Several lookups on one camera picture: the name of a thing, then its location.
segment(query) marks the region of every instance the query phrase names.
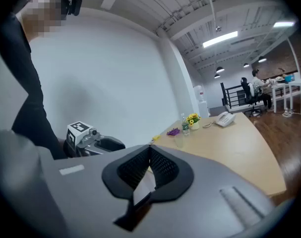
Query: wooden desk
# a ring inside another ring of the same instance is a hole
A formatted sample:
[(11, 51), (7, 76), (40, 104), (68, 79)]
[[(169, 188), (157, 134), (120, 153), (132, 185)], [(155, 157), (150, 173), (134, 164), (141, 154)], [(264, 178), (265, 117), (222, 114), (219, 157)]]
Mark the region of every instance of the wooden desk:
[(191, 130), (190, 135), (184, 137), (182, 148), (177, 147), (173, 136), (166, 135), (172, 128), (181, 128), (180, 121), (164, 131), (154, 144), (222, 163), (268, 196), (284, 192), (286, 185), (278, 163), (252, 122), (243, 113), (237, 113), (235, 121), (227, 127), (213, 124), (202, 128), (214, 119), (201, 119), (200, 129)]

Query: telephone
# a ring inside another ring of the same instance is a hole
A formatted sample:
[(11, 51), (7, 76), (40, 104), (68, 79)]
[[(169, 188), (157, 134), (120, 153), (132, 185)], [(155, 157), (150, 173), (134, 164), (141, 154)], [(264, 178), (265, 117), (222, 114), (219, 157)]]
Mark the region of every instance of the telephone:
[(217, 124), (221, 127), (226, 127), (234, 120), (235, 120), (235, 115), (230, 114), (229, 112), (225, 111), (216, 118), (215, 124)]

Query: fluorescent light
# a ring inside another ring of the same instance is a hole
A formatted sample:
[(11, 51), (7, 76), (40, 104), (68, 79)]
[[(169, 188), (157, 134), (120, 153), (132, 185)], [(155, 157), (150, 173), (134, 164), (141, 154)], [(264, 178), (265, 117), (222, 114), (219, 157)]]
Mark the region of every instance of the fluorescent light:
[(233, 32), (233, 33), (229, 33), (229, 34), (225, 34), (225, 35), (219, 36), (217, 38), (214, 38), (212, 40), (209, 40), (207, 42), (204, 42), (203, 46), (206, 48), (206, 47), (208, 47), (210, 45), (213, 45), (213, 44), (216, 44), (218, 42), (225, 41), (227, 39), (230, 39), (230, 38), (233, 38), (233, 37), (237, 37), (237, 36), (238, 36), (238, 31)]
[(274, 27), (293, 26), (294, 22), (276, 22)]

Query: office chair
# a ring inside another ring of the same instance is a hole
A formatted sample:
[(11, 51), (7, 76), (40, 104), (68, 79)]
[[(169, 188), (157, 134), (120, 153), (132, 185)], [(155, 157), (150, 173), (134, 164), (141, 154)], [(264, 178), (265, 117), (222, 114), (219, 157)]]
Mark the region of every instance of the office chair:
[(245, 92), (245, 103), (252, 105), (252, 109), (251, 110), (247, 110), (244, 112), (244, 114), (246, 114), (247, 112), (250, 112), (249, 117), (257, 117), (260, 116), (262, 111), (261, 109), (256, 109), (255, 105), (256, 102), (258, 100), (258, 95), (254, 93), (254, 88), (252, 83), (247, 83), (245, 81), (243, 81), (243, 79), (241, 80), (241, 86)]

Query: white strip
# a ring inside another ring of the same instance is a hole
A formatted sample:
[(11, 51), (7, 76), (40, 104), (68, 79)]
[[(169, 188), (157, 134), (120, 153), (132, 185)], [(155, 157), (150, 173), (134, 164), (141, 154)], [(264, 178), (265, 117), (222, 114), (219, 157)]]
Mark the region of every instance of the white strip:
[(238, 35), (237, 31), (235, 31), (233, 33), (225, 34), (225, 35), (219, 36), (217, 38), (214, 38), (212, 40), (209, 40), (207, 42), (204, 42), (203, 46), (206, 48), (206, 47), (208, 47), (210, 45), (213, 45), (213, 44), (216, 44), (218, 42), (225, 41), (225, 40), (233, 38), (233, 37), (237, 37), (237, 35)]
[(293, 26), (294, 22), (276, 22), (274, 27)]
[(66, 169), (60, 169), (60, 173), (61, 173), (61, 175), (65, 176), (65, 175), (75, 173), (75, 172), (78, 172), (81, 170), (84, 170), (83, 165), (78, 165), (78, 166), (74, 166), (74, 167), (70, 167), (70, 168), (66, 168)]

